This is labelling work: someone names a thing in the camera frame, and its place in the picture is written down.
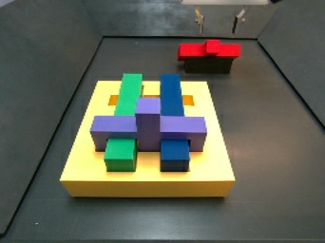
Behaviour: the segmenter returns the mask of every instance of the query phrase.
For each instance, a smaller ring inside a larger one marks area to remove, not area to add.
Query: blue block
[[[162,140],[161,171],[186,172],[189,161],[188,140]]]
[[[178,74],[161,76],[162,116],[185,116],[181,77]]]

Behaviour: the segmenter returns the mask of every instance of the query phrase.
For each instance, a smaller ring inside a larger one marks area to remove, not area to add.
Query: toy block
[[[185,61],[186,73],[229,74],[234,58],[189,57]]]
[[[107,139],[135,139],[138,136],[137,117],[95,116],[90,128],[97,151],[106,151]]]
[[[185,116],[181,77],[178,74],[161,76],[162,116]]]
[[[162,140],[189,140],[189,151],[202,152],[208,126],[204,117],[161,117]]]
[[[134,116],[137,102],[142,91],[142,74],[123,74],[119,87],[118,102],[114,114],[117,116]],[[109,139],[105,161],[109,171],[137,170],[137,140]]]
[[[142,90],[142,74],[123,74],[122,86],[119,88],[115,115],[134,116],[137,111],[138,97]]]
[[[189,160],[188,140],[162,140],[161,171],[188,171]]]
[[[178,61],[185,61],[188,56],[204,57],[206,56],[206,47],[202,44],[180,44]]]
[[[208,40],[205,45],[206,45],[206,55],[216,56],[220,51],[220,40]]]
[[[140,98],[137,108],[138,150],[161,151],[161,99]]]
[[[237,58],[241,53],[241,47],[238,44],[222,44],[220,45],[220,50],[217,57],[222,58]]]
[[[137,140],[110,139],[105,154],[107,171],[134,172],[137,170]]]

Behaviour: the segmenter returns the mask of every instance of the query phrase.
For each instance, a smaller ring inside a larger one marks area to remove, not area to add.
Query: gray surface
[[[325,125],[325,1],[284,2],[260,42]]]
[[[0,9],[0,234],[7,230],[102,35],[79,0]]]
[[[230,75],[188,75],[177,61],[182,42],[198,41],[105,39],[4,240],[324,242],[323,127],[256,41],[237,41]],[[95,82],[123,72],[209,81],[237,176],[225,199],[67,194],[59,179]]]
[[[83,0],[89,13],[105,36],[200,36],[194,22],[194,6],[180,0]],[[242,6],[202,6],[204,35],[208,37],[259,38],[280,4],[248,10],[247,22],[233,23]]]

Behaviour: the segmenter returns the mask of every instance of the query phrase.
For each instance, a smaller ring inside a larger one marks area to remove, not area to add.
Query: yellow block
[[[105,153],[95,152],[90,135],[94,116],[113,115],[110,96],[118,95],[121,81],[99,81],[63,169],[61,182],[73,196],[181,197],[226,196],[236,182],[234,172],[213,99],[206,82],[182,82],[182,93],[193,96],[186,116],[205,117],[208,138],[204,152],[190,152],[189,172],[161,172],[161,154],[138,152],[135,172],[107,172]],[[160,95],[161,83],[144,82],[144,96]]]

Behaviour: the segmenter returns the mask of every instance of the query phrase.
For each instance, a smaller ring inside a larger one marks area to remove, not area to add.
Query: gray floor
[[[237,41],[242,56],[230,75],[188,75],[177,48],[201,41],[103,40],[4,240],[324,242],[324,129],[256,41]],[[95,83],[123,72],[209,81],[237,176],[225,199],[67,194],[59,178]]]

